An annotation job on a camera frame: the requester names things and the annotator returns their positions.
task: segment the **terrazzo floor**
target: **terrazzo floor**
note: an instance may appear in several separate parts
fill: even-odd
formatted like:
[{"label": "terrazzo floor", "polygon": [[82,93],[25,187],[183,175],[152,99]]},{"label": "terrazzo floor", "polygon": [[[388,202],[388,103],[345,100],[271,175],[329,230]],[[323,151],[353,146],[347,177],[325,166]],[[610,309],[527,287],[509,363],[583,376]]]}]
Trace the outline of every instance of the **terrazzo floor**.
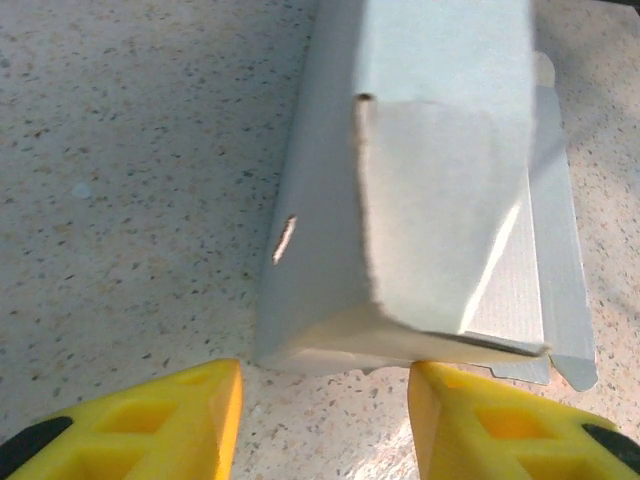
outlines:
[{"label": "terrazzo floor", "polygon": [[[600,383],[522,385],[640,437],[640,17],[536,3],[556,67]],[[250,362],[315,0],[0,3],[0,441],[48,412],[243,361],[234,478],[416,479],[407,372]]]}]

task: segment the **white cardboard box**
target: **white cardboard box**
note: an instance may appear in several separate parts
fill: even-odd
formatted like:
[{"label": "white cardboard box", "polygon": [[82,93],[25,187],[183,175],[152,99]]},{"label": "white cardboard box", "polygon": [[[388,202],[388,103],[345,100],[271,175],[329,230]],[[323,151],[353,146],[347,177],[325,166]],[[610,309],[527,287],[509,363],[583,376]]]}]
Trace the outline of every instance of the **white cardboard box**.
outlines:
[{"label": "white cardboard box", "polygon": [[495,373],[547,352],[528,2],[443,5],[321,3],[262,277],[267,368]]}]

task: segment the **speckled floor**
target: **speckled floor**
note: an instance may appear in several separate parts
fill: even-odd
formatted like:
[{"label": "speckled floor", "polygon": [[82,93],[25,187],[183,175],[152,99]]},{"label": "speckled floor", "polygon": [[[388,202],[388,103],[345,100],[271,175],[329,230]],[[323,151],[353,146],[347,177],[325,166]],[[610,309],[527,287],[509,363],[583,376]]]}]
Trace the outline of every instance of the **speckled floor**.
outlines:
[{"label": "speckled floor", "polygon": [[[249,363],[314,0],[0,3],[0,439],[208,359],[244,362],[234,478],[417,478],[406,371]],[[640,437],[640,18],[538,1],[601,381],[525,387]]]}]

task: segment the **yellow plastic part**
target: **yellow plastic part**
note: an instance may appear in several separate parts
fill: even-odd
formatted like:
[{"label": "yellow plastic part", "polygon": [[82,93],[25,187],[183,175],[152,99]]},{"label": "yellow plastic part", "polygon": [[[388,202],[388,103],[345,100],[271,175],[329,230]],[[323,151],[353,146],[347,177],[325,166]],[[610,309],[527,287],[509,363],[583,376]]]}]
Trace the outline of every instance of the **yellow plastic part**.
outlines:
[{"label": "yellow plastic part", "polygon": [[242,409],[236,360],[216,360],[81,404],[10,480],[226,480]]},{"label": "yellow plastic part", "polygon": [[637,480],[586,433],[608,420],[436,363],[415,363],[409,417],[421,480]]}]

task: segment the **hole in cardboard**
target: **hole in cardboard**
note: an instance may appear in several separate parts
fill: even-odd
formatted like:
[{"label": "hole in cardboard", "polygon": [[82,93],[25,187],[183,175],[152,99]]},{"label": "hole in cardboard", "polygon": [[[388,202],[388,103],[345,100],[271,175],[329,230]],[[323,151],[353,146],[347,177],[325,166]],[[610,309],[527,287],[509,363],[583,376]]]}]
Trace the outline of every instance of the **hole in cardboard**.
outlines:
[{"label": "hole in cardboard", "polygon": [[359,93],[356,96],[356,99],[361,102],[371,102],[374,99],[374,96],[370,93]]},{"label": "hole in cardboard", "polygon": [[111,410],[96,428],[105,433],[155,433],[177,405],[159,400],[134,400]]},{"label": "hole in cardboard", "polygon": [[287,249],[287,245],[289,245],[289,242],[291,241],[293,231],[296,229],[296,220],[297,217],[295,215],[290,215],[284,224],[284,228],[282,229],[282,233],[280,234],[278,244],[276,245],[276,248],[273,251],[273,255],[271,256],[271,261],[274,265],[278,264],[278,262],[284,255],[285,250]]},{"label": "hole in cardboard", "polygon": [[476,416],[494,438],[553,438],[541,422],[526,410],[505,407],[479,408]]},{"label": "hole in cardboard", "polygon": [[56,469],[48,480],[122,480],[144,454],[143,450],[117,447],[82,449]]},{"label": "hole in cardboard", "polygon": [[604,480],[604,472],[588,460],[580,457],[552,456],[536,457],[523,455],[518,457],[533,480]]}]

